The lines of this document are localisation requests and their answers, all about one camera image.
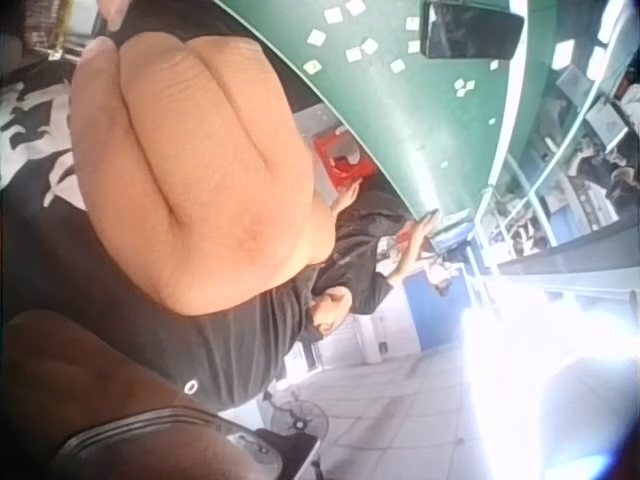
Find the ceiling light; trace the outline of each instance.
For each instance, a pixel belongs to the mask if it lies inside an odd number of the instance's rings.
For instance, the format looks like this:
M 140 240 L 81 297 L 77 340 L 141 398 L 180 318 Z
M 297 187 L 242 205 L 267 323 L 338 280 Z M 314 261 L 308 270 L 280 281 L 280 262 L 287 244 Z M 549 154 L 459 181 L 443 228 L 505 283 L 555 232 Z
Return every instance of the ceiling light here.
M 553 61 L 551 62 L 551 68 L 554 70 L 560 70 L 569 66 L 571 58 L 573 57 L 573 47 L 575 46 L 575 40 L 566 40 L 559 42 L 556 45 L 556 51 L 553 54 Z
M 600 31 L 598 32 L 598 40 L 602 43 L 609 43 L 611 35 L 613 34 L 613 27 L 622 13 L 622 7 L 624 6 L 624 0 L 609 0 L 607 6 L 602 13 L 602 20 L 600 21 Z
M 600 80 L 604 74 L 605 54 L 604 48 L 594 47 L 591 58 L 589 59 L 589 67 L 587 68 L 587 77 L 594 82 Z

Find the hand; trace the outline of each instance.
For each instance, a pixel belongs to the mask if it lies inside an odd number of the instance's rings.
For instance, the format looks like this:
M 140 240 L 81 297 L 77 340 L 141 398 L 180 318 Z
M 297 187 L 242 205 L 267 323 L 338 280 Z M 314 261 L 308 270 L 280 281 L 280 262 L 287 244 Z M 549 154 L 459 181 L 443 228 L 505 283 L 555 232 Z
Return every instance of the hand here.
M 357 178 L 353 180 L 346 187 L 342 187 L 338 192 L 338 197 L 331 204 L 331 212 L 337 216 L 344 209 L 350 207 L 353 202 L 356 201 L 358 197 L 358 192 L 360 192 L 360 185 L 362 184 L 362 179 Z
M 435 230 L 439 222 L 439 210 L 427 215 L 421 222 L 416 223 L 413 227 L 411 231 L 411 241 L 422 243 L 424 238 Z
M 112 32 L 120 29 L 127 14 L 131 0 L 98 0 L 100 14 L 107 21 L 107 28 Z
M 100 37 L 75 70 L 69 124 L 97 237 L 156 302 L 211 313 L 308 264 L 311 152 L 256 42 Z

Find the smartphone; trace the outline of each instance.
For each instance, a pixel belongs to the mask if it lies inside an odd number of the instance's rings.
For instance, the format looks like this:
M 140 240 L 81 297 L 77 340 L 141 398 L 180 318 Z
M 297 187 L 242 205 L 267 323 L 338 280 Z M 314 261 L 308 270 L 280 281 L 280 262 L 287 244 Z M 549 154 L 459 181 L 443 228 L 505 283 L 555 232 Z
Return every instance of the smartphone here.
M 427 58 L 511 60 L 524 18 L 479 6 L 425 2 L 422 54 Z

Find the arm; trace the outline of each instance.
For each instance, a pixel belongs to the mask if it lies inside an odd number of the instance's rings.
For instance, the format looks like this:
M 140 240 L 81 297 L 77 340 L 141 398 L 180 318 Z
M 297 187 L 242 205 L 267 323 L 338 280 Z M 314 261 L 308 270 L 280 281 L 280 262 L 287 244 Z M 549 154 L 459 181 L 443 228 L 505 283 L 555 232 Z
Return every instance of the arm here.
M 38 458 L 50 458 L 69 437 L 119 418 L 196 406 L 55 313 L 16 318 L 5 327 L 3 347 L 3 413 Z
M 400 261 L 396 268 L 387 276 L 387 282 L 392 287 L 400 285 L 407 275 L 409 275 L 418 261 L 418 255 L 420 254 L 420 248 L 422 242 L 424 242 L 425 236 L 434 230 L 439 220 L 438 212 L 428 215 L 422 222 L 415 225 L 411 236 L 409 237 L 409 244 L 407 249 L 400 257 Z

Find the black t-shirt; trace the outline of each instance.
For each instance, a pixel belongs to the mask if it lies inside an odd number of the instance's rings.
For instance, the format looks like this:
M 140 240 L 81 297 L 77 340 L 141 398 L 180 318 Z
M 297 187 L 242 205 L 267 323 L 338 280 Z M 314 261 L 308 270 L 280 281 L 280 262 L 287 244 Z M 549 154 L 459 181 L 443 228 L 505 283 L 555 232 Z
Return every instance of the black t-shirt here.
M 180 317 L 147 298 L 107 255 L 84 211 L 67 125 L 69 73 L 68 66 L 49 64 L 2 92 L 3 320 L 52 310 L 195 390 L 212 409 L 250 400 L 274 378 L 309 321 L 315 270 L 200 317 Z
M 353 205 L 338 215 L 336 246 L 318 272 L 313 294 L 346 287 L 353 296 L 351 311 L 372 314 L 393 288 L 376 272 L 378 243 L 400 232 L 409 218 L 407 207 L 382 175 L 365 180 Z

